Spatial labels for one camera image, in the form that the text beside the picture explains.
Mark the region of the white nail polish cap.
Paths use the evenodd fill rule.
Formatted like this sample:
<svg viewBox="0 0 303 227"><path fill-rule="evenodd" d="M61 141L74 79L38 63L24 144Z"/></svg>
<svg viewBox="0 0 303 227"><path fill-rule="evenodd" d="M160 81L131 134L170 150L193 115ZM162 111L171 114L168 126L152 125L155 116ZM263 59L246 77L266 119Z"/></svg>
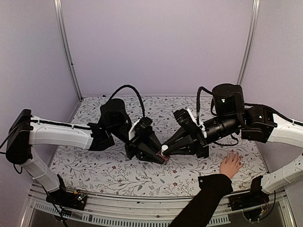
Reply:
<svg viewBox="0 0 303 227"><path fill-rule="evenodd" d="M167 145L162 145L162 147L161 147L161 152L160 152L162 156L165 156L164 152L165 152L167 149L168 149L168 146L167 146Z"/></svg>

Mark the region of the red nail polish bottle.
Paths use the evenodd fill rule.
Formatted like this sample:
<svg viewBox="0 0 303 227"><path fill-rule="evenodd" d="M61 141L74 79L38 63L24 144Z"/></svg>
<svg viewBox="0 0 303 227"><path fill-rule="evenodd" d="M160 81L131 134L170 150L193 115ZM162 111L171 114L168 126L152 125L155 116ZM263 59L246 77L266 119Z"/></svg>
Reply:
<svg viewBox="0 0 303 227"><path fill-rule="evenodd" d="M159 156L162 159L164 165L166 165L170 159L170 156L164 156L161 151L157 153L157 156Z"/></svg>

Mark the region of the aluminium frame post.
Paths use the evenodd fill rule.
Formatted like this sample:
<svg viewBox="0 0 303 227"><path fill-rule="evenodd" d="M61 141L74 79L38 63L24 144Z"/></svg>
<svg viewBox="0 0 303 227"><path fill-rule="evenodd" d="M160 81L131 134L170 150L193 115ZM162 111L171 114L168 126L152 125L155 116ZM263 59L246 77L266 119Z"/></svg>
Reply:
<svg viewBox="0 0 303 227"><path fill-rule="evenodd" d="M244 49L244 55L242 58L239 75L238 75L237 82L236 82L236 84L240 85L240 86L243 85L247 66L249 63L250 53L251 53L251 50L253 47L254 36L255 36L257 23L258 23L259 8L260 8L260 0L253 0L247 41L246 41L246 45L245 45L245 49Z"/></svg>
<svg viewBox="0 0 303 227"><path fill-rule="evenodd" d="M66 33L66 27L65 27L65 22L64 22L64 17L63 17L63 10L62 10L62 1L61 0L54 0L54 9L55 9L55 14L56 14L56 20L59 28L59 34L61 37L62 41L62 47L63 47L63 52L65 55L65 59L67 62L67 67L69 70L69 74L71 77L71 82L73 85L73 88L75 90L76 96L78 100L82 100L82 93L80 90L80 85L76 76L72 56L71 56L71 51L68 43L68 38L67 38L67 33Z"/></svg>

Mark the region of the front aluminium rail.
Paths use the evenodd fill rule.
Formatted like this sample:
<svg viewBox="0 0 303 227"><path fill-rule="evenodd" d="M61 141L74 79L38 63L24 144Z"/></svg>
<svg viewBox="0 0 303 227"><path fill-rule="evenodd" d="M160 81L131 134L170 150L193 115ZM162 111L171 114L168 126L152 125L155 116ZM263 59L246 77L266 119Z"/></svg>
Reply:
<svg viewBox="0 0 303 227"><path fill-rule="evenodd" d="M60 215L46 202L42 188L34 185L21 220L22 227L62 227ZM189 203L190 197L147 198L89 193L84 210L67 209L69 227L167 227ZM297 227L284 191L270 196L264 219L253 221L261 205L233 211L228 197L217 207L211 227Z"/></svg>

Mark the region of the person's bare hand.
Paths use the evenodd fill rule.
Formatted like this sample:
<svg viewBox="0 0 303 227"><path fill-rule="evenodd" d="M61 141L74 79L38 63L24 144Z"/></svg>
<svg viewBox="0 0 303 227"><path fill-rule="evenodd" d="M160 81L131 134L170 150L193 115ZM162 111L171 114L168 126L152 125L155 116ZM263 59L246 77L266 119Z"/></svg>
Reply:
<svg viewBox="0 0 303 227"><path fill-rule="evenodd" d="M242 156L239 153L232 152L226 156L220 164L220 174L232 179L237 172L243 167L241 163Z"/></svg>

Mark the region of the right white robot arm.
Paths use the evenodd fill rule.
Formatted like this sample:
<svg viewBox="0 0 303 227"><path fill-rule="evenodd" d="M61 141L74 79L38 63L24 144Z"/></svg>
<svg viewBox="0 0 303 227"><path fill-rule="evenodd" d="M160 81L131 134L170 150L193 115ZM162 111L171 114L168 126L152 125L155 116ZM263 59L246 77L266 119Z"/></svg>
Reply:
<svg viewBox="0 0 303 227"><path fill-rule="evenodd" d="M212 95L210 110L214 116L204 122L200 121L202 91ZM190 109L180 109L173 115L180 129L162 145L160 154L163 156L194 154L204 157L209 144L216 144L234 133L241 135L243 140L303 146L302 122L287 118L269 106L245 103L240 85L220 84L212 91L200 87L196 114Z"/></svg>

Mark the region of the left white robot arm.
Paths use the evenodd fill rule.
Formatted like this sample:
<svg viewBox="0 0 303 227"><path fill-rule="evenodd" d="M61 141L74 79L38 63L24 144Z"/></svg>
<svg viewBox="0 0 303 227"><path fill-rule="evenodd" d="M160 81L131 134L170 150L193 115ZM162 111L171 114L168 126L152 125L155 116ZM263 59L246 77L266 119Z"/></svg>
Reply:
<svg viewBox="0 0 303 227"><path fill-rule="evenodd" d="M25 169L60 205L70 202L70 194L66 192L62 178L32 150L33 145L51 144L103 151L113 146L114 137L117 137L125 144L129 159L137 157L141 161L165 163L161 156L161 143L149 117L143 116L132 123L124 101L118 98L109 99L100 107L100 112L97 123L71 124L41 119L33 116L31 110L24 109L4 140L6 159Z"/></svg>

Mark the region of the left aluminium frame post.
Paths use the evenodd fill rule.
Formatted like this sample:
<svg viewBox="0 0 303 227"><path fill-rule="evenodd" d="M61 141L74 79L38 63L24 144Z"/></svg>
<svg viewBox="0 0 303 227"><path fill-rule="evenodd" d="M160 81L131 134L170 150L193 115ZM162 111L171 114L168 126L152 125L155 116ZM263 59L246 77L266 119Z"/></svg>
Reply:
<svg viewBox="0 0 303 227"><path fill-rule="evenodd" d="M62 41L62 47L63 47L63 52L65 55L65 59L67 62L67 67L69 70L69 74L71 77L71 82L73 85L73 88L75 90L76 96L78 100L82 100L82 93L80 90L80 85L76 76L72 56L71 56L71 51L68 43L68 38L67 38L67 33L66 33L66 27L65 27L65 22L64 22L64 17L63 17L63 10L62 10L62 1L61 0L54 0L54 9L55 9L55 14L56 14L56 20L59 28L59 34L61 37Z"/></svg>

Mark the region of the right aluminium frame post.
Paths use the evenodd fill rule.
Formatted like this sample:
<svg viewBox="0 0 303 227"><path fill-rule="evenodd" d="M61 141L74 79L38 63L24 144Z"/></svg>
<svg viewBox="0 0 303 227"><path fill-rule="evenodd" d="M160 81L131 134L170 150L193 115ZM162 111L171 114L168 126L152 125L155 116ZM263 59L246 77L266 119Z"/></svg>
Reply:
<svg viewBox="0 0 303 227"><path fill-rule="evenodd" d="M255 36L257 23L258 23L259 8L260 8L260 0L253 0L247 41L246 41L246 45L245 45L245 49L244 49L244 55L242 58L239 75L238 75L237 82L236 82L236 84L240 85L240 86L243 85L247 66L249 63L250 53L251 53L251 50L253 47L254 36Z"/></svg>

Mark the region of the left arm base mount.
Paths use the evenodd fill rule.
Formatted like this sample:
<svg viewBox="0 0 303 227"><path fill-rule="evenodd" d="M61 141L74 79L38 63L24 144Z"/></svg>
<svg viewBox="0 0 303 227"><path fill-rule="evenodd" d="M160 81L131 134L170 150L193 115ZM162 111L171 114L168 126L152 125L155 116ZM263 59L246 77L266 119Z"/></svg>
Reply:
<svg viewBox="0 0 303 227"><path fill-rule="evenodd" d="M87 194L81 190L73 192L66 191L63 179L57 175L59 179L59 189L54 192L48 192L46 201L56 205L72 208L76 210L84 210L87 202Z"/></svg>

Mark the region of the floral patterned table mat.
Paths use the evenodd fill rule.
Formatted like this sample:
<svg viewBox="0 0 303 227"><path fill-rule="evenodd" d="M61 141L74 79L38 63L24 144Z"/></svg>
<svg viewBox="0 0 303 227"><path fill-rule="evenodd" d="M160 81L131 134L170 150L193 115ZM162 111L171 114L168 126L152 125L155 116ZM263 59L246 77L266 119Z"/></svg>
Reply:
<svg viewBox="0 0 303 227"><path fill-rule="evenodd" d="M97 122L100 107L107 100L107 97L84 98L72 123ZM174 111L190 108L196 112L194 96L145 96L143 104L161 143L179 129ZM70 189L139 197L194 196L200 191L198 177L219 173L222 159L231 152L238 152L244 164L232 178L234 192L249 189L253 178L267 173L258 147L250 141L239 140L239 144L232 147L211 144L208 158L172 156L167 164L160 165L135 157L128 159L124 143L114 139L115 145L101 152L59 146L50 168Z"/></svg>

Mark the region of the black sleeved forearm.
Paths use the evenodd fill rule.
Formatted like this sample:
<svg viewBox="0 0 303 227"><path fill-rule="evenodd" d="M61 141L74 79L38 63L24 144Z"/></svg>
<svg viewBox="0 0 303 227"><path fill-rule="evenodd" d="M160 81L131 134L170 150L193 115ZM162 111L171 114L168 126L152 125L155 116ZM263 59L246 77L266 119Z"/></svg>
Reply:
<svg viewBox="0 0 303 227"><path fill-rule="evenodd" d="M170 227L205 227L221 199L233 192L232 181L226 175L200 176L200 192L169 224Z"/></svg>

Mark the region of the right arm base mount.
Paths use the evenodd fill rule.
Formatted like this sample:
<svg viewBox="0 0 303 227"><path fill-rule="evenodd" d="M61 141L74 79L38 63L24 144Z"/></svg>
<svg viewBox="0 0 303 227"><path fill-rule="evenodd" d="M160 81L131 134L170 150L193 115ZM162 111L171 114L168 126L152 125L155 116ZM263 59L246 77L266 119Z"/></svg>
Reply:
<svg viewBox="0 0 303 227"><path fill-rule="evenodd" d="M229 196L228 207L235 211L268 203L269 195L262 192L262 178L263 176L258 176L252 180L249 192Z"/></svg>

